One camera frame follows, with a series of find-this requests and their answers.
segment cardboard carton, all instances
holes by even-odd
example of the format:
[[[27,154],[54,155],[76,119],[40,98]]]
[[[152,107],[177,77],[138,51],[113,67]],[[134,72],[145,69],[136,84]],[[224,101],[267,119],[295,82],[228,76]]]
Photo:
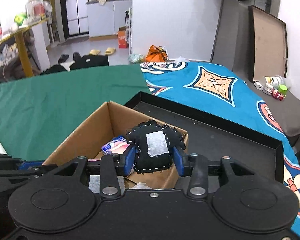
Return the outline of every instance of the cardboard carton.
[[[118,35],[119,49],[128,48],[129,44],[127,43],[126,27],[120,27],[117,32],[117,35]]]
[[[149,119],[156,120],[160,125],[166,124],[160,120],[119,105],[115,102],[105,102],[78,126],[59,147],[47,158],[44,164],[56,163],[62,165],[75,157],[86,156],[90,159],[103,156],[101,147],[113,137],[125,135],[128,129]],[[176,127],[188,145],[187,131]],[[145,182],[153,189],[173,188],[179,176],[175,166],[164,171],[128,176],[126,187],[131,188],[138,182]]]

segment black plush toy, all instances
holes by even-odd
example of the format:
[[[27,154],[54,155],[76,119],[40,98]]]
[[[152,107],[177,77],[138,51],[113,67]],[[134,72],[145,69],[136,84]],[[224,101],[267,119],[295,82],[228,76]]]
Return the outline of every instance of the black plush toy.
[[[182,134],[168,125],[156,121],[140,123],[127,133],[128,142],[137,147],[134,170],[152,173],[169,169],[172,165],[173,147],[185,149]]]

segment black shoe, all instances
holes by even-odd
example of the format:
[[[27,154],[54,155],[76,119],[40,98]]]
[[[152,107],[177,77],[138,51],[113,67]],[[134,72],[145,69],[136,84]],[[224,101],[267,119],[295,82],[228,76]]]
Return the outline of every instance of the black shoe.
[[[77,61],[77,60],[79,60],[79,59],[81,59],[80,54],[79,54],[78,52],[75,52],[75,53],[73,54],[73,60],[74,60],[74,61]]]
[[[69,58],[68,54],[62,54],[58,60],[58,64],[66,62],[68,58]]]

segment black tray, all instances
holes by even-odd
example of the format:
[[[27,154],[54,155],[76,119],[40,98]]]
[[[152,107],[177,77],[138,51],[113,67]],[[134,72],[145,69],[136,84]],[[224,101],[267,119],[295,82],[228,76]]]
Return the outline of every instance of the black tray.
[[[144,92],[136,94],[125,106],[187,130],[189,154],[199,153],[212,161],[218,161],[222,156],[231,156],[259,174],[283,182],[283,145],[277,139]],[[213,192],[218,188],[218,180],[211,180],[215,180],[210,181],[209,178],[209,191]]]

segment blue patterned blanket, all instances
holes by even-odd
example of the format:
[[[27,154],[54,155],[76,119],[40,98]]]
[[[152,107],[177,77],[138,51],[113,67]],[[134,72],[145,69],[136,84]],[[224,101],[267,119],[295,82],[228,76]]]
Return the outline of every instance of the blue patterned blanket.
[[[284,185],[300,204],[300,166],[266,103],[227,68],[210,63],[143,63],[153,95],[220,116],[283,142]],[[300,209],[292,226],[300,236]]]

